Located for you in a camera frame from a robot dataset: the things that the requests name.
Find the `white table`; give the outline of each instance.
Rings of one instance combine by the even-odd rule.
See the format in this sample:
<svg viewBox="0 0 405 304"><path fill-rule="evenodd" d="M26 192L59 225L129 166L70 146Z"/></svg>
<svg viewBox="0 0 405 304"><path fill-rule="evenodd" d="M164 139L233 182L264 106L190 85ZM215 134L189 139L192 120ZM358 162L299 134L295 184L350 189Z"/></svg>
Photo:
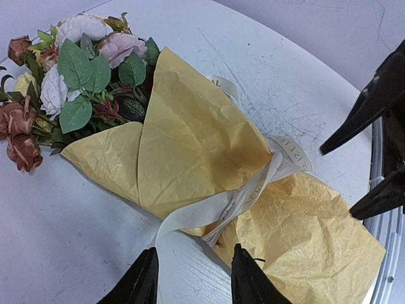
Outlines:
<svg viewBox="0 0 405 304"><path fill-rule="evenodd" d="M11 22L16 2L41 12L18 33L20 24ZM44 23L84 10L83 3L74 3L77 10L55 10L46 0L13 1L2 9L2 31L35 37ZM327 156L318 152L358 95L337 73L281 35L211 1L115 0L90 10L104 16L123 11L134 33L152 36L204 75L237 83L239 106L260 131L295 139L314 175L350 205L366 194L370 130ZM13 75L22 72L10 61L3 65ZM8 160L5 142L0 155L0 303L96 303L150 245L160 221L87 180L60 156L46 156L33 174L22 174ZM159 260L163 303L231 303L229 270L202 241L171 233L159 244Z"/></svg>

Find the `rust-colored rose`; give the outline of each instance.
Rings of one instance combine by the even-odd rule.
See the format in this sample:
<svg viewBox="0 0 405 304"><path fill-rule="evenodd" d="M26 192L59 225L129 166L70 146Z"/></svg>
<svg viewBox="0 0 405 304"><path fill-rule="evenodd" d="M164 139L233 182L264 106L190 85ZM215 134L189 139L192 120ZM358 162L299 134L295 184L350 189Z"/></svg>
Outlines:
<svg viewBox="0 0 405 304"><path fill-rule="evenodd" d="M8 103L3 106L1 112L7 121L9 135L31 134L37 115L30 108L30 96L25 97L24 105L17 102Z"/></svg>
<svg viewBox="0 0 405 304"><path fill-rule="evenodd" d="M13 162L17 163L17 169L30 172L39 167L43 161L41 149L33 135L17 135L7 138L7 155Z"/></svg>
<svg viewBox="0 0 405 304"><path fill-rule="evenodd" d="M45 54L41 57L44 60L44 69L49 71L58 62L59 48L56 47L55 43L52 47L45 48Z"/></svg>
<svg viewBox="0 0 405 304"><path fill-rule="evenodd" d="M0 141L3 141L7 138L7 129L8 129L8 119L6 115L3 114L2 108L0 106Z"/></svg>
<svg viewBox="0 0 405 304"><path fill-rule="evenodd" d="M16 39L10 40L8 44L8 58L13 60L17 65L22 66L24 61L21 56L27 52L28 47L32 44L29 36L22 36Z"/></svg>

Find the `brown rose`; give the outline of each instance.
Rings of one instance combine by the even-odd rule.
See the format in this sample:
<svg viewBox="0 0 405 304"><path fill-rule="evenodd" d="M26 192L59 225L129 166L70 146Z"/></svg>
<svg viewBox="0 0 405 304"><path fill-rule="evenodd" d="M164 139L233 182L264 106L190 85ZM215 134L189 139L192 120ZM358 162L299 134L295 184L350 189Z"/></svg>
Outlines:
<svg viewBox="0 0 405 304"><path fill-rule="evenodd" d="M32 126L37 115L30 108L30 96L25 97L24 106L12 102L3 106L1 111L8 122L7 133L9 135L30 134L32 132Z"/></svg>
<svg viewBox="0 0 405 304"><path fill-rule="evenodd" d="M24 168L30 172L42 163L41 149L33 135L21 134L8 137L7 140L7 155L10 160L17 163L19 171Z"/></svg>
<svg viewBox="0 0 405 304"><path fill-rule="evenodd" d="M32 41L27 35L10 40L10 43L8 44L8 58L13 60L17 65L22 66L24 61L22 60L21 55L27 51L31 44Z"/></svg>
<svg viewBox="0 0 405 304"><path fill-rule="evenodd" d="M3 141L7 138L7 129L8 129L8 119L6 115L3 114L3 107L0 106L0 141Z"/></svg>

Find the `white rose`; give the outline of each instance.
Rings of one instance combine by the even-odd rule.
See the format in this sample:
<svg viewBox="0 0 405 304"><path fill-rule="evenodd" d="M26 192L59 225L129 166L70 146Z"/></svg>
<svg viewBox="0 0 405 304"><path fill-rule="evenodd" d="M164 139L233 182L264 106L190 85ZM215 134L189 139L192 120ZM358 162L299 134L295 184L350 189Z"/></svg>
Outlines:
<svg viewBox="0 0 405 304"><path fill-rule="evenodd" d="M66 100L73 101L80 95L79 90L69 90L62 75L59 75L58 64L55 64L46 74L41 85L41 110L52 115L51 120L61 113Z"/></svg>
<svg viewBox="0 0 405 304"><path fill-rule="evenodd" d="M77 15L67 19L56 34L56 45L62 46L66 38L76 43L83 33L86 33L92 40L101 40L107 35L108 27L103 19L94 15Z"/></svg>

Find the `green leaf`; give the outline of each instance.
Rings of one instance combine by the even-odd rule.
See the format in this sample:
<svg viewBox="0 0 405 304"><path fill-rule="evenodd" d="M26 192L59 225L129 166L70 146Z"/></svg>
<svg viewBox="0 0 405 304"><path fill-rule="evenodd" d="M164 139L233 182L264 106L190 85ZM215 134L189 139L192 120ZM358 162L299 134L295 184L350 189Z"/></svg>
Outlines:
<svg viewBox="0 0 405 304"><path fill-rule="evenodd" d="M107 59L103 55L95 57L91 64L91 77L88 83L83 85L84 89L94 93L100 93L109 84L111 70Z"/></svg>
<svg viewBox="0 0 405 304"><path fill-rule="evenodd" d="M125 58L118 69L121 82L127 86L136 87L143 83L146 78L144 61L135 53Z"/></svg>
<svg viewBox="0 0 405 304"><path fill-rule="evenodd" d="M29 95L31 97L31 102L30 103L32 104L34 109L37 110L37 113L39 113L40 110L41 110L41 102L39 101L39 97L37 95L37 92L35 91L35 88L34 88L34 85L33 85L32 81L28 85L27 95Z"/></svg>
<svg viewBox="0 0 405 304"><path fill-rule="evenodd" d="M59 118L62 133L66 134L81 129L89 122L91 114L91 102L83 96L79 96L74 101L66 102Z"/></svg>
<svg viewBox="0 0 405 304"><path fill-rule="evenodd" d="M74 132L72 135L75 136L75 139L77 141L81 140L82 138L85 138L87 136L93 135L94 132L90 131L87 128L82 128L76 132Z"/></svg>
<svg viewBox="0 0 405 304"><path fill-rule="evenodd" d="M42 83L42 79L44 79L44 71L38 65L38 62L35 58L34 53L24 53L22 54L22 60L24 61L25 65L30 69L32 76L34 76L37 84L40 85Z"/></svg>
<svg viewBox="0 0 405 304"><path fill-rule="evenodd" d="M53 150L52 152L51 152L51 154L49 155L49 156L54 156L54 155L57 155L57 154L59 154L59 153L61 153L62 152L62 149L61 148L56 148L55 150Z"/></svg>
<svg viewBox="0 0 405 304"><path fill-rule="evenodd" d="M6 90L6 89L4 88L4 85L6 84L7 79L10 79L10 78L14 79L14 77L11 76L11 75L5 75L5 76L3 76L3 78L1 79L1 88L2 88L4 91Z"/></svg>
<svg viewBox="0 0 405 304"><path fill-rule="evenodd" d="M53 128L52 130L52 142L59 142L65 144L67 146L68 144L71 144L73 141L75 141L69 134L63 134L62 130L60 128Z"/></svg>
<svg viewBox="0 0 405 304"><path fill-rule="evenodd" d="M7 94L0 90L0 103L2 103L3 101L7 101L7 100L8 100Z"/></svg>
<svg viewBox="0 0 405 304"><path fill-rule="evenodd" d="M121 13L122 21L125 24L125 26L128 26L128 20L125 18L125 15L128 14L127 12Z"/></svg>
<svg viewBox="0 0 405 304"><path fill-rule="evenodd" d="M91 76L91 65L87 55L69 39L65 39L58 56L58 71L70 89L79 89Z"/></svg>
<svg viewBox="0 0 405 304"><path fill-rule="evenodd" d="M60 148L60 149L63 149L63 148L65 148L65 147L66 147L65 144L63 144L62 142L58 142L58 141L54 141L54 142L52 143L52 145L51 145L51 148Z"/></svg>
<svg viewBox="0 0 405 304"><path fill-rule="evenodd" d="M22 103L24 101L24 96L21 94L21 92L7 92L14 101L17 101L19 103Z"/></svg>
<svg viewBox="0 0 405 304"><path fill-rule="evenodd" d="M49 137L49 133L37 125L32 126L32 133L35 135L42 136L42 137Z"/></svg>
<svg viewBox="0 0 405 304"><path fill-rule="evenodd" d="M52 145L52 139L50 137L36 135L35 139L40 146L50 147Z"/></svg>
<svg viewBox="0 0 405 304"><path fill-rule="evenodd" d="M52 46L52 43L53 43L53 37L52 37L52 35L49 35L49 34L43 32L43 31L41 31L41 30L38 30L38 36L39 36L39 38L40 38L42 41L44 41L44 43L45 43L47 46Z"/></svg>
<svg viewBox="0 0 405 304"><path fill-rule="evenodd" d="M97 128L98 128L100 131L104 131L104 130L110 129L111 126L108 125L108 124L106 124L106 123L104 123L102 120L99 120L99 121L97 122Z"/></svg>
<svg viewBox="0 0 405 304"><path fill-rule="evenodd" d="M80 47L82 48L83 52L87 55L88 59L93 59L96 57L96 54L93 49L93 42L91 42L91 38L83 33L82 39L80 40Z"/></svg>
<svg viewBox="0 0 405 304"><path fill-rule="evenodd" d="M47 48L48 45L45 42L38 42L28 47L30 51L43 51L44 48Z"/></svg>
<svg viewBox="0 0 405 304"><path fill-rule="evenodd" d="M150 37L146 41L147 52L146 52L146 62L148 65L156 65L158 62L158 57L160 54L159 47L155 41Z"/></svg>
<svg viewBox="0 0 405 304"><path fill-rule="evenodd" d="M51 35L52 35L53 39L56 38L57 33L58 33L58 28L51 25Z"/></svg>
<svg viewBox="0 0 405 304"><path fill-rule="evenodd" d="M93 119L93 120L90 119L89 125L93 128L93 132L97 133L97 125L96 125L95 119Z"/></svg>

